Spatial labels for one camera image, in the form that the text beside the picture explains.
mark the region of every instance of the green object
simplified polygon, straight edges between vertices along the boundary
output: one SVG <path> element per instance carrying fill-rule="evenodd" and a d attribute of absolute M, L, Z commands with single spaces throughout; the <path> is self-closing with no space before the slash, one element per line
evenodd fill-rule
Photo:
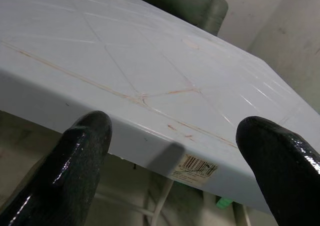
<path fill-rule="evenodd" d="M 218 202 L 216 202 L 216 206 L 217 206 L 219 209 L 224 210 L 224 209 L 226 209 L 229 205 L 231 205 L 232 202 L 233 202 L 233 201 L 232 201 L 231 199 L 222 197 L 222 198 L 220 198 L 220 199 L 218 200 Z"/>
<path fill-rule="evenodd" d="M 144 0 L 212 35 L 217 35 L 226 17 L 226 0 Z"/>

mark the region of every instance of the label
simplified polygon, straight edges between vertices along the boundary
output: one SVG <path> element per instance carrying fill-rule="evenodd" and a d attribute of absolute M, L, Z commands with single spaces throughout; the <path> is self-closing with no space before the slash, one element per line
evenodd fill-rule
<path fill-rule="evenodd" d="M 185 154 L 170 178 L 192 186 L 201 187 L 218 166 L 191 154 Z"/>

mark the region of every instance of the barcode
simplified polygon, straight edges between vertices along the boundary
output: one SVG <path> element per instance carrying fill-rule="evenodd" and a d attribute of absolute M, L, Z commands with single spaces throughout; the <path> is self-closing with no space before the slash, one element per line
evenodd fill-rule
<path fill-rule="evenodd" d="M 209 177 L 217 169 L 217 166 L 213 163 L 188 155 L 181 168 L 188 172 Z"/>

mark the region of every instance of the table top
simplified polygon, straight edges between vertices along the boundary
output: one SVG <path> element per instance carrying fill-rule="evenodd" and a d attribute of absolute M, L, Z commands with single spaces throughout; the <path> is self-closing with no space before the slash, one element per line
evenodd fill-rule
<path fill-rule="evenodd" d="M 238 123 L 261 116 L 320 150 L 319 115 L 263 60 L 146 2 L 0 0 L 0 19 L 0 110 L 58 132 L 102 110 L 111 154 L 264 211 Z M 179 178 L 188 157 L 214 173 Z"/>

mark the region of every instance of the wall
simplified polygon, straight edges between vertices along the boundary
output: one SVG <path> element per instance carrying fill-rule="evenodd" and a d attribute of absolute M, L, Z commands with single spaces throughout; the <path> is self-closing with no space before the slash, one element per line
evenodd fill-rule
<path fill-rule="evenodd" d="M 320 0 L 283 0 L 249 51 L 320 113 Z"/>
<path fill-rule="evenodd" d="M 227 0 L 219 38 L 246 50 L 281 0 Z"/>

